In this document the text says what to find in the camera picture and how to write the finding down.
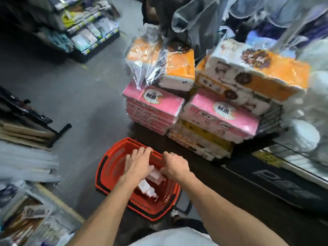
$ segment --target wire basket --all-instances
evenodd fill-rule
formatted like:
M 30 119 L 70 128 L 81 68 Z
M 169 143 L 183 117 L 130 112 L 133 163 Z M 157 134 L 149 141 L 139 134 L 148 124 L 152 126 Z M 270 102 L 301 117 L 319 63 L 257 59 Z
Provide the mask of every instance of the wire basket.
M 96 174 L 96 188 L 106 195 L 109 194 L 124 172 L 126 155 L 131 154 L 133 149 L 140 147 L 145 146 L 131 138 L 125 138 L 114 144 L 99 164 Z M 164 166 L 162 155 L 156 151 L 151 153 L 149 164 L 161 169 Z M 158 199 L 149 198 L 136 188 L 130 197 L 128 207 L 150 221 L 157 221 L 173 208 L 179 198 L 181 187 L 169 179 L 160 185 L 151 181 L 148 183 L 155 189 Z

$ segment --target hand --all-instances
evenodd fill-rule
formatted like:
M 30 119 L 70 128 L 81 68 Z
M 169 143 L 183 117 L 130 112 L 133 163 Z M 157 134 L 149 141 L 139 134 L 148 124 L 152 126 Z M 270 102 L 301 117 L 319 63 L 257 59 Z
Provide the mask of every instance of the hand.
M 165 167 L 161 169 L 161 172 L 177 183 L 180 183 L 183 177 L 190 173 L 188 161 L 175 153 L 165 151 L 163 162 Z
M 149 157 L 152 151 L 152 148 L 140 147 L 134 149 L 131 155 L 126 155 L 124 174 L 126 179 L 132 181 L 135 186 L 154 170 L 154 166 L 149 165 Z

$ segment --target forearm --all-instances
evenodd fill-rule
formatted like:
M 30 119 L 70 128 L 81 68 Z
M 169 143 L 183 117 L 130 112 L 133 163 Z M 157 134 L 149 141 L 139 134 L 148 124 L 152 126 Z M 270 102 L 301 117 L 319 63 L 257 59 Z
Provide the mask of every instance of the forearm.
M 181 182 L 201 216 L 204 227 L 220 246 L 286 246 L 262 222 L 205 186 L 194 174 Z
M 123 175 L 113 191 L 77 231 L 69 246 L 112 246 L 135 186 Z

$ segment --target person's right hand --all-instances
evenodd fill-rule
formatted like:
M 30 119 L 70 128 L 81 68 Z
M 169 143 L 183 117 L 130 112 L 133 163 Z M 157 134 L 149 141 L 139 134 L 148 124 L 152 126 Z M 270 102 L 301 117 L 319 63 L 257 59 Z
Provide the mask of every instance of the person's right hand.
M 188 161 L 175 153 L 165 151 L 163 153 L 163 162 L 165 167 L 161 169 L 161 172 L 177 183 L 180 183 L 183 177 L 190 173 Z

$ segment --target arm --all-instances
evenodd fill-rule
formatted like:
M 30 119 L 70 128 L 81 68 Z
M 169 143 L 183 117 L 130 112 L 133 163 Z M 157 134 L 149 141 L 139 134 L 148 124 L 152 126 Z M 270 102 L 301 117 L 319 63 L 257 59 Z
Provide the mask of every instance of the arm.
M 189 171 L 188 162 L 164 152 L 162 172 L 178 182 L 201 216 L 212 240 L 220 246 L 288 246 L 261 221 L 205 186 Z
M 124 174 L 113 191 L 75 234 L 69 246 L 114 244 L 118 226 L 133 190 L 154 169 L 154 166 L 149 166 L 151 152 L 151 148 L 141 147 L 126 156 Z

